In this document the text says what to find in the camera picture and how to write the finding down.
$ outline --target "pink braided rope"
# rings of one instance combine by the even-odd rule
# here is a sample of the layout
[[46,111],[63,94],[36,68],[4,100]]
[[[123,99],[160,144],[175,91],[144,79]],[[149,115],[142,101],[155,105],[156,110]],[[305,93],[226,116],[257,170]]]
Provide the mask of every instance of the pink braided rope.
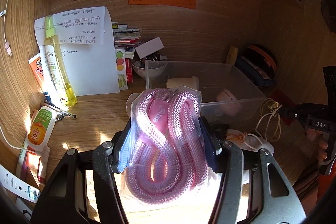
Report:
[[[156,89],[141,96],[135,109],[136,121],[139,130],[154,145],[136,140],[126,183],[141,201],[162,204],[179,198],[207,179],[208,164],[198,125],[199,107],[197,98],[189,91],[173,93],[169,89]],[[148,117],[150,106],[157,99],[169,101],[168,137]]]

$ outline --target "metal screw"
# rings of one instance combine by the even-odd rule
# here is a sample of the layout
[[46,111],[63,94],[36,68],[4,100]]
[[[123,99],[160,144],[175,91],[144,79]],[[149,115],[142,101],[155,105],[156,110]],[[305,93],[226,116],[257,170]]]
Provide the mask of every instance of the metal screw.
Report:
[[224,146],[225,146],[226,148],[230,148],[230,147],[233,146],[233,143],[231,143],[231,142],[229,142],[229,141],[226,141],[226,142],[224,142]]
[[261,148],[260,153],[267,156],[269,154],[269,151],[266,148]]
[[104,148],[110,148],[111,146],[112,146],[111,142],[105,142],[105,143],[103,143],[103,147]]
[[76,149],[74,149],[74,148],[71,148],[71,149],[69,149],[68,151],[67,151],[67,154],[69,155],[69,156],[72,156],[73,154],[75,154],[76,153]]

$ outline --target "stack of books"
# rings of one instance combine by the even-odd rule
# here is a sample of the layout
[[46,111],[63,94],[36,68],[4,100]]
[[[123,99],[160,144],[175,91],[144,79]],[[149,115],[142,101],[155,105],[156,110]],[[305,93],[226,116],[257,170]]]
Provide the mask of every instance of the stack of books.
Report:
[[128,24],[118,24],[112,22],[114,47],[116,49],[125,49],[126,58],[134,57],[134,48],[138,47],[141,30],[137,28],[128,28]]

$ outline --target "plastic storage bin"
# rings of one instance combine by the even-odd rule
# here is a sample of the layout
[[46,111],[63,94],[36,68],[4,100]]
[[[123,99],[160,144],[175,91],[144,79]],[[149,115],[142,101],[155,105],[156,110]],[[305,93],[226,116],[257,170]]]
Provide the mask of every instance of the plastic storage bin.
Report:
[[[208,121],[233,123],[251,118],[265,95],[233,65],[146,60],[146,88],[165,88],[170,78],[198,77],[202,93],[201,115]],[[162,68],[160,75],[150,73]],[[223,90],[231,91],[236,101],[216,102],[216,96]]]

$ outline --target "white bowl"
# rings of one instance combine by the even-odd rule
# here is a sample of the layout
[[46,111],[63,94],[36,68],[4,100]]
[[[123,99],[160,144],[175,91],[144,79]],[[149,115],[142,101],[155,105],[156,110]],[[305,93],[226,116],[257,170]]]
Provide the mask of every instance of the white bowl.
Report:
[[[167,62],[167,64],[165,64],[164,66],[162,66],[160,68],[148,69],[148,78],[149,79],[154,79],[154,78],[160,76],[165,71],[165,68],[166,68],[167,65],[168,65],[168,62]],[[140,77],[142,77],[144,79],[146,78],[146,69],[136,67],[136,66],[134,66],[134,64],[132,64],[132,67],[133,67],[133,69],[134,69],[134,71],[137,75],[139,75]]]

